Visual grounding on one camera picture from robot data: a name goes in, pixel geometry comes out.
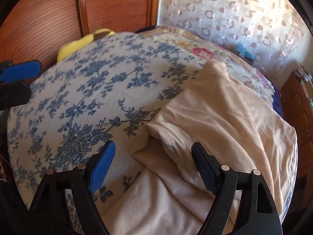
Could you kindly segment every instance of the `blue clip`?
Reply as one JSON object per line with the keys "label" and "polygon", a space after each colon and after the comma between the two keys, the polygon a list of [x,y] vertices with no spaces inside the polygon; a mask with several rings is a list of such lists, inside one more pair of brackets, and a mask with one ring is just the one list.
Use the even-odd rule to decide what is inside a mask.
{"label": "blue clip", "polygon": [[101,157],[99,158],[90,176],[88,190],[91,194],[94,194],[95,191],[100,189],[102,186],[103,180],[105,179],[115,156],[115,143],[110,141],[106,148],[103,147],[101,149],[99,154]]}
{"label": "blue clip", "polygon": [[12,62],[0,63],[0,81],[11,83],[38,77],[41,63],[38,60],[14,65]]}

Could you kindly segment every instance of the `fabric fold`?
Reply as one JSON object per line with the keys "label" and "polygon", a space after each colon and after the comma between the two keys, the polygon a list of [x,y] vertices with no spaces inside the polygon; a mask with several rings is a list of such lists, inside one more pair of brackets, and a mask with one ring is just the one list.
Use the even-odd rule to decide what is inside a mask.
{"label": "fabric fold", "polygon": [[[203,222],[214,198],[206,191],[191,156],[191,146],[197,141],[220,164],[227,164],[240,172],[259,169],[283,220],[284,208],[289,205],[288,196],[295,183],[295,129],[253,91],[229,77],[221,62],[207,62],[195,81],[166,105],[153,121],[143,126],[130,149],[136,159],[162,180],[171,197],[194,215],[193,220]],[[151,191],[151,184],[148,183],[143,190]],[[225,233],[233,227],[240,196],[237,191]],[[149,201],[154,198],[146,197],[143,205]],[[172,211],[175,213],[169,202],[167,212]],[[140,225],[144,229],[150,224],[138,223],[136,231],[140,230]]]}

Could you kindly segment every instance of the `bed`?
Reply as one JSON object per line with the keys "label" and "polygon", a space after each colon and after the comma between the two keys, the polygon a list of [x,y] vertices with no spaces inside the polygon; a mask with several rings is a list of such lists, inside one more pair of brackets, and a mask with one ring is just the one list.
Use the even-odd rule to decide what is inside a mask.
{"label": "bed", "polygon": [[[206,61],[224,62],[230,76],[283,117],[278,90],[231,52],[179,28],[135,34],[156,24],[157,9],[158,0],[20,0],[3,22],[0,42],[6,45],[0,60],[39,59],[44,71],[31,85],[29,103],[12,108],[8,117],[10,163],[27,207],[48,168],[72,169],[112,139],[119,151],[93,195],[104,215],[143,170],[127,151],[130,139],[194,80]],[[107,16],[112,11],[114,16]],[[102,27],[118,33],[55,64],[63,44]],[[82,232],[69,191],[67,199],[74,228]]]}

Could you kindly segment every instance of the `wooden furniture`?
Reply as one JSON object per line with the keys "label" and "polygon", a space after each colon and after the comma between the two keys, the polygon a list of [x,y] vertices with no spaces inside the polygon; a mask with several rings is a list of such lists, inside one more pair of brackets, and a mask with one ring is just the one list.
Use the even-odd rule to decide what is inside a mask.
{"label": "wooden furniture", "polygon": [[285,120],[298,137],[297,181],[304,181],[303,209],[313,197],[313,109],[305,84],[295,73],[281,89],[281,102]]}
{"label": "wooden furniture", "polygon": [[159,0],[19,0],[0,25],[0,62],[38,59],[45,71],[59,48],[100,28],[155,25]]}

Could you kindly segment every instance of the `white curtain with circle pattern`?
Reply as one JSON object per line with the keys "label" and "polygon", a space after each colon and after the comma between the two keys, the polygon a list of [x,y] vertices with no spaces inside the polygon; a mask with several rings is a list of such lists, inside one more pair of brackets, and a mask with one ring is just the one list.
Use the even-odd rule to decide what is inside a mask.
{"label": "white curtain with circle pattern", "polygon": [[288,0],[160,0],[158,24],[187,29],[230,51],[241,42],[270,80],[277,79],[306,27]]}

